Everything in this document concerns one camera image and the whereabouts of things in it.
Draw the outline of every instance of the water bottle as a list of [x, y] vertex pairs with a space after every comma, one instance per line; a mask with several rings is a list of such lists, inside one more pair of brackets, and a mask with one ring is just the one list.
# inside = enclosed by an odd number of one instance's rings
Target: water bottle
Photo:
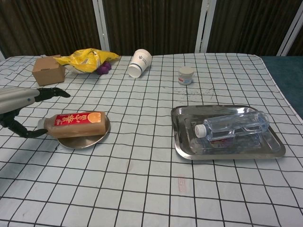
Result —
[[253, 111], [204, 119], [203, 124], [195, 126], [195, 133], [198, 138], [213, 141], [264, 132], [268, 127], [268, 117], [262, 111]]

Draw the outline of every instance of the robotic arm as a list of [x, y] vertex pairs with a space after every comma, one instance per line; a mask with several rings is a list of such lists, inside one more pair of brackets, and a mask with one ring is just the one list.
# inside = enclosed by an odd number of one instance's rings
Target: robotic arm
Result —
[[54, 96], [69, 98], [70, 95], [60, 88], [23, 88], [5, 87], [0, 88], [0, 124], [9, 128], [20, 137], [35, 138], [47, 133], [46, 129], [28, 131], [22, 124], [14, 120], [23, 107], [34, 102], [50, 99]]

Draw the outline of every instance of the white jar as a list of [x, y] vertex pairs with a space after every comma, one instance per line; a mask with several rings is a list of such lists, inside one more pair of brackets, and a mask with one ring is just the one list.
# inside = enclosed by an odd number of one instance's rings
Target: white jar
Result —
[[189, 85], [192, 82], [192, 77], [194, 70], [191, 67], [181, 67], [179, 69], [179, 79], [178, 82], [181, 85]]

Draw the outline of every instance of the rectangular metal tray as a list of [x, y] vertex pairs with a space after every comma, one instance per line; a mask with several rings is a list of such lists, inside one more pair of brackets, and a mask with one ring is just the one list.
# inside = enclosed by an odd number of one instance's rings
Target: rectangular metal tray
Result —
[[[239, 142], [234, 140], [235, 142], [231, 146], [225, 148], [207, 147], [206, 145], [191, 146], [190, 141], [194, 139], [195, 135], [186, 126], [189, 121], [197, 120], [199, 123], [203, 123], [205, 118], [251, 111], [256, 111], [256, 109], [245, 105], [192, 105], [173, 108], [171, 118], [176, 151], [182, 157], [192, 160], [276, 158], [283, 156], [285, 146], [271, 127], [266, 132], [255, 134], [254, 138], [250, 135], [239, 137]], [[257, 144], [254, 144], [254, 146], [241, 146], [255, 141], [257, 141]]]

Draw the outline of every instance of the metal plate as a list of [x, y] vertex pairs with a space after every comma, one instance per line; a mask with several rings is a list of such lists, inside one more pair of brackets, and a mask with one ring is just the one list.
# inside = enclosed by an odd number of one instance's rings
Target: metal plate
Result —
[[91, 145], [94, 145], [95, 143], [98, 143], [99, 141], [101, 141], [106, 137], [107, 133], [110, 130], [110, 121], [107, 116], [105, 121], [105, 129], [106, 132], [104, 135], [59, 138], [58, 141], [61, 145], [71, 149], [87, 148]]
[[188, 122], [199, 121], [205, 118], [240, 114], [256, 111], [245, 105], [193, 105], [178, 106], [172, 109], [171, 117], [174, 128], [176, 151], [184, 158], [192, 160], [208, 159], [247, 159], [247, 158], [276, 158], [285, 154], [285, 146], [272, 130], [245, 137], [236, 137], [227, 147], [213, 147], [208, 144], [193, 146], [192, 140], [196, 140], [194, 132], [190, 131]]

